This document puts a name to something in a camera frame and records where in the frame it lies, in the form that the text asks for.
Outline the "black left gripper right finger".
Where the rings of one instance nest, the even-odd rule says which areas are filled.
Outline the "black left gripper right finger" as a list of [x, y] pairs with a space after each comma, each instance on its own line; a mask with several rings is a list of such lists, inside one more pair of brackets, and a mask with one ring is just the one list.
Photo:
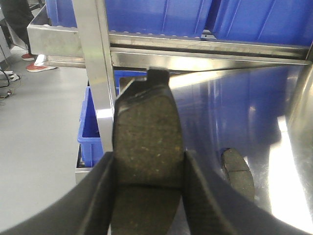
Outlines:
[[184, 153], [182, 198], [193, 235], [304, 235], [240, 195], [191, 151]]

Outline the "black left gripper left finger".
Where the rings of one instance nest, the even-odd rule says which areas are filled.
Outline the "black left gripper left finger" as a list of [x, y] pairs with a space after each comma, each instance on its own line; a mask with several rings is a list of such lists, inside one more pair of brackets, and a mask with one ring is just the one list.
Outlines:
[[106, 235], [116, 190], [115, 162], [107, 152], [90, 173], [60, 200], [4, 235]]

